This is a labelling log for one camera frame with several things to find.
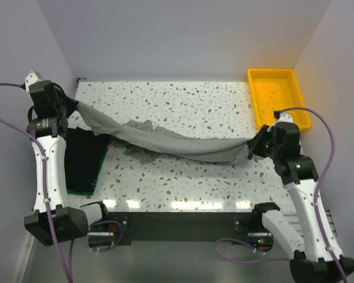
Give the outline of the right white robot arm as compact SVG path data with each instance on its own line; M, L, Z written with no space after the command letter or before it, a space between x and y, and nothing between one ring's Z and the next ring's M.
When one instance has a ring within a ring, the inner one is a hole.
M338 245L317 190L319 177L311 158L300 153L300 130L292 122L262 126L248 141L250 156L268 157L293 201L301 232L285 219L274 202L254 205L252 227L268 230L288 256L295 282L344 282L354 260Z

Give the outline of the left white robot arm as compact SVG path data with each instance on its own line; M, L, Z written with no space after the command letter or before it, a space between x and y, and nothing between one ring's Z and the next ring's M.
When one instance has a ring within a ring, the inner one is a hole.
M45 246L55 245L110 226L110 216L102 201L80 208L70 207L65 179L68 117L77 108L63 89L50 80L26 85L36 118L30 119L27 133L37 165L37 196L33 215L24 219L26 230Z

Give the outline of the yellow plastic bin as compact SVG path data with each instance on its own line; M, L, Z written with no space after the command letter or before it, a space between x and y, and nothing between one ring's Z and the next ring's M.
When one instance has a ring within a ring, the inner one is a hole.
M305 106L292 69L250 68L247 78L258 130L274 122L276 110Z

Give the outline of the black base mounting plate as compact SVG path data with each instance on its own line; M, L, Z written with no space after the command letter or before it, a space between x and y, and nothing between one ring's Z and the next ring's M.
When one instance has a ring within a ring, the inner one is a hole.
M273 236L260 225L251 223L250 212L110 212L109 219L119 222L91 228L88 245L106 248L119 242L130 245L134 241L215 242L233 238L257 249L269 249Z

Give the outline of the grey t shirt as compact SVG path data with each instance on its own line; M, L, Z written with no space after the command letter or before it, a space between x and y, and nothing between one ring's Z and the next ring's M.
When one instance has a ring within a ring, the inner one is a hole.
M79 102L77 111L95 135L108 134L115 145L125 147L125 153L143 164L152 163L159 154L211 163L241 164L247 160L248 139L200 139L186 137L152 121L130 120L120 124L85 103Z

